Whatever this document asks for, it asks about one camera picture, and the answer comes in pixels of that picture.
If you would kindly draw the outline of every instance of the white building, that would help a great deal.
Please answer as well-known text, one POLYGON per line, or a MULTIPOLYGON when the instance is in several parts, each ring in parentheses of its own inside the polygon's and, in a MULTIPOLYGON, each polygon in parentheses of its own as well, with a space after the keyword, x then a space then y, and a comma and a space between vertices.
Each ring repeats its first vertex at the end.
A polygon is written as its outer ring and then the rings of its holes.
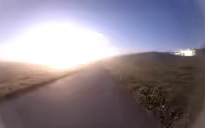
POLYGON ((178 56, 194 56, 196 55, 195 49, 181 49, 174 52, 175 55, 178 56))

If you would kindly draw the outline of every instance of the lens flare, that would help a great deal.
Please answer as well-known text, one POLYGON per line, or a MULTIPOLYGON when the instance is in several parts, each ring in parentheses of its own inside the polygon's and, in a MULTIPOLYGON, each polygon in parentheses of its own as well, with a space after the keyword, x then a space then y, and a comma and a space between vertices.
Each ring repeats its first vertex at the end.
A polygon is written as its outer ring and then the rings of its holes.
POLYGON ((0 46, 3 59, 54 68, 70 68, 116 54, 105 36, 71 23, 43 23, 0 46))

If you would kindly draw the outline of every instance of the paved path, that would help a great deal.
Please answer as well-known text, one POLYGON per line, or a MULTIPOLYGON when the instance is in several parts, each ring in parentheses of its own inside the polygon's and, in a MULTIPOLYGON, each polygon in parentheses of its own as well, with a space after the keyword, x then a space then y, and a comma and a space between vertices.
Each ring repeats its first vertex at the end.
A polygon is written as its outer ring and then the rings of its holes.
POLYGON ((99 67, 0 103, 7 128, 159 128, 130 93, 99 67))

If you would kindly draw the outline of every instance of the blue sky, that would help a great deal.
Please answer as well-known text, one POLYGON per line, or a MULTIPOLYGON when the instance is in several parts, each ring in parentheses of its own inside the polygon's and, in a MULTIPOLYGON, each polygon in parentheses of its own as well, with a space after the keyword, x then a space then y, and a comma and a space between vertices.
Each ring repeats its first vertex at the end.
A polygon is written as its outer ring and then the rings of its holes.
POLYGON ((205 43, 194 0, 6 0, 0 2, 0 43, 35 22, 68 19, 103 33, 127 52, 170 51, 205 43))

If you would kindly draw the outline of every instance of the grass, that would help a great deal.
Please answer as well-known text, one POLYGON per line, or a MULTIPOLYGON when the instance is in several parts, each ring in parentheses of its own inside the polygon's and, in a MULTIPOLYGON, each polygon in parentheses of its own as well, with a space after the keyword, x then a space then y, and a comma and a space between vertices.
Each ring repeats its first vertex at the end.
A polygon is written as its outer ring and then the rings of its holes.
POLYGON ((0 100, 20 90, 58 79, 68 71, 52 70, 46 66, 0 62, 0 100))
POLYGON ((114 57, 103 64, 168 128, 188 127, 202 108, 205 55, 151 52, 114 57))

